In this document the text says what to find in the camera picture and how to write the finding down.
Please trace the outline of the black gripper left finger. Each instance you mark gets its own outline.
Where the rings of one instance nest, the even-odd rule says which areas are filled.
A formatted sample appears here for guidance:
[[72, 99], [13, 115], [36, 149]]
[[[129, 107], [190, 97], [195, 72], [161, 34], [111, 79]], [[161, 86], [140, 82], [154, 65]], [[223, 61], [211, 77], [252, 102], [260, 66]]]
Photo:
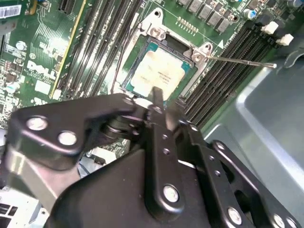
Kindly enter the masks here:
[[161, 89], [153, 88], [152, 100], [142, 107], [117, 93], [18, 109], [8, 124], [7, 168], [52, 210], [80, 179], [77, 164], [86, 151], [125, 138], [145, 153], [148, 207], [181, 210], [178, 158]]

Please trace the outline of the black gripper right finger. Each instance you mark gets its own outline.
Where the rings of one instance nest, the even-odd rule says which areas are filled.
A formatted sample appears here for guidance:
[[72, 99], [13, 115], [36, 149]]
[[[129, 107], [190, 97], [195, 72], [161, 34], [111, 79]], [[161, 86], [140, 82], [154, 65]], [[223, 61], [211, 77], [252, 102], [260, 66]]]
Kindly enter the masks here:
[[294, 216], [221, 141], [206, 142], [180, 99], [166, 105], [178, 157], [195, 167], [213, 228], [299, 228]]

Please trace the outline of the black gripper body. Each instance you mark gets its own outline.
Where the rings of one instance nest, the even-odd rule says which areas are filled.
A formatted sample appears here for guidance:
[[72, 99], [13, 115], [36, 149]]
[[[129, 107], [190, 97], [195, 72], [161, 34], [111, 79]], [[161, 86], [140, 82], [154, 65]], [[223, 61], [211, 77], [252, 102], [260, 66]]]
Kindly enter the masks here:
[[206, 209], [194, 168], [179, 164], [185, 193], [180, 217], [162, 223], [144, 203], [145, 153], [125, 155], [68, 187], [47, 219], [48, 228], [219, 228]]

